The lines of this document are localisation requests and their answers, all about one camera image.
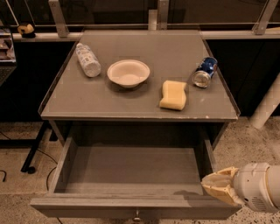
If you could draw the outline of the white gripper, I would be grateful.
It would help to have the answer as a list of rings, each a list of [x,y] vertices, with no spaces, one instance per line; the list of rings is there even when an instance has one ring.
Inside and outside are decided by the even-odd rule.
[[[230,206],[245,203],[255,212],[280,210],[280,165],[246,164],[240,169],[231,166],[205,176],[201,185],[209,195]]]

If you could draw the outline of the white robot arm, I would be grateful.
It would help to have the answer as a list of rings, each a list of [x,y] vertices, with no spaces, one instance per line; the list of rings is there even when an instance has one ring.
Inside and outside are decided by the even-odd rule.
[[[280,74],[249,119],[260,129],[280,104]],[[280,165],[250,163],[240,168],[228,167],[205,176],[205,191],[231,206],[244,205],[255,212],[280,210]]]

